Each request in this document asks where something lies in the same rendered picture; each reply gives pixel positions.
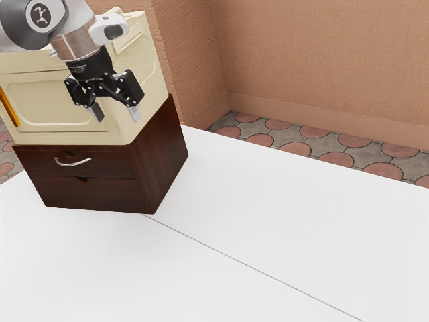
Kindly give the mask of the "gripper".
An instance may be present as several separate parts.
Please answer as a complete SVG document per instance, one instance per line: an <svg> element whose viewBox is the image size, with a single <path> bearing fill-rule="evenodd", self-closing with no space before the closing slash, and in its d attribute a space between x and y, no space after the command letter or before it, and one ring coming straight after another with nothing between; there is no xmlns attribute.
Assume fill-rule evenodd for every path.
<svg viewBox="0 0 429 322"><path fill-rule="evenodd" d="M64 80L66 88L75 105L82 105L97 121L102 121L105 114L97 103L92 85L86 89L79 81L100 81L99 88L104 96L110 97L126 106L132 120L141 119L139 104L145 93L134 73L127 69L115 74L111 57L105 46L92 56L79 61L66 62L70 75Z"/></svg>

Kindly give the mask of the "dark wooden drawer cabinet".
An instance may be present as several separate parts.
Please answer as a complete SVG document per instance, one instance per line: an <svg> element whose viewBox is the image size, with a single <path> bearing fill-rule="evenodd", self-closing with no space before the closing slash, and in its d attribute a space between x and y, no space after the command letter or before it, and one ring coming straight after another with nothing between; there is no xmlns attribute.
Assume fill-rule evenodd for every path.
<svg viewBox="0 0 429 322"><path fill-rule="evenodd" d="M154 214L188 150L169 96L124 146L13 147L47 207Z"/></svg>

